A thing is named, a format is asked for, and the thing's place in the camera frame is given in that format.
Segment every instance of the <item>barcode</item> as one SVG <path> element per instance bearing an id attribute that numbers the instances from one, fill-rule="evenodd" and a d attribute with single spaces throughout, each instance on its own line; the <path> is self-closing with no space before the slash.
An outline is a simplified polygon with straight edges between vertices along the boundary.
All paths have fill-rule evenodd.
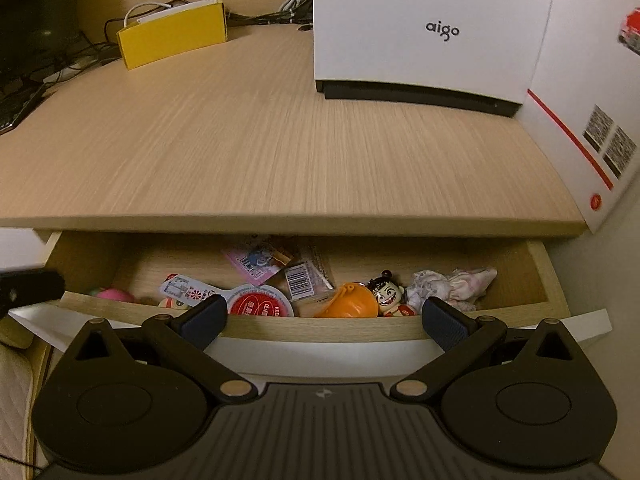
<path id="1" fill-rule="evenodd" d="M 264 271 L 260 267 L 255 267 L 246 256 L 237 261 L 252 278 L 258 279 L 264 275 Z"/>
<path id="2" fill-rule="evenodd" d="M 594 150 L 599 152 L 612 125 L 613 119 L 604 113 L 599 106 L 595 106 L 582 136 L 593 146 Z"/>
<path id="3" fill-rule="evenodd" d="M 292 300 L 301 300 L 314 294 L 314 286 L 311 284 L 311 277 L 305 264 L 287 269 L 285 277 Z"/>
<path id="4" fill-rule="evenodd" d="M 189 289 L 189 280 L 185 280 L 180 276 L 174 276 L 164 286 L 165 293 L 168 296 L 172 296 L 174 298 L 181 298 L 183 295 L 187 293 L 188 289 Z"/>
<path id="5" fill-rule="evenodd" d="M 609 147 L 603 157 L 616 178 L 620 178 L 622 172 L 625 171 L 635 151 L 635 142 L 629 138 L 622 128 L 616 128 L 616 134 L 613 139 L 611 139 Z"/>

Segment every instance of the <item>orange plastic object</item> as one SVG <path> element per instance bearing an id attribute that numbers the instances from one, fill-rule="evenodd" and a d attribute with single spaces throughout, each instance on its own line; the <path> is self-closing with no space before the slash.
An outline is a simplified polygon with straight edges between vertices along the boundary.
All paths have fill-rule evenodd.
<path id="1" fill-rule="evenodd" d="M 366 286 L 345 283 L 315 317 L 377 317 L 378 309 L 376 297 Z"/>

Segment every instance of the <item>yellow box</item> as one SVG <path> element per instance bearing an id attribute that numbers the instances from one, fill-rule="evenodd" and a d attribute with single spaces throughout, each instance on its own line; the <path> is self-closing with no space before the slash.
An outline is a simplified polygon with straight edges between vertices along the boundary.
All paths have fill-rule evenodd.
<path id="1" fill-rule="evenodd" d="M 145 23 L 132 23 L 118 32 L 122 59 L 129 70 L 225 41 L 225 9 L 221 0 Z"/>

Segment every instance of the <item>candy wrapper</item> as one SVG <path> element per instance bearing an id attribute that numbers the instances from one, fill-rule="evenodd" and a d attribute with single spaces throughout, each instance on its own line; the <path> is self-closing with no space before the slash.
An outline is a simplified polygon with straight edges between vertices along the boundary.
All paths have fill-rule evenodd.
<path id="1" fill-rule="evenodd" d="M 259 236 L 242 238 L 222 253 L 252 285 L 266 282 L 286 267 L 292 258 L 284 248 Z"/>

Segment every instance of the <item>black monitor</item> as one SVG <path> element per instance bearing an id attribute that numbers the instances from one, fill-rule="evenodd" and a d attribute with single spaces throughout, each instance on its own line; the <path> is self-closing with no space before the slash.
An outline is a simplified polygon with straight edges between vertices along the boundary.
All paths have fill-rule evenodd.
<path id="1" fill-rule="evenodd" d="M 51 65 L 78 38 L 76 0 L 0 0 L 0 88 Z"/>

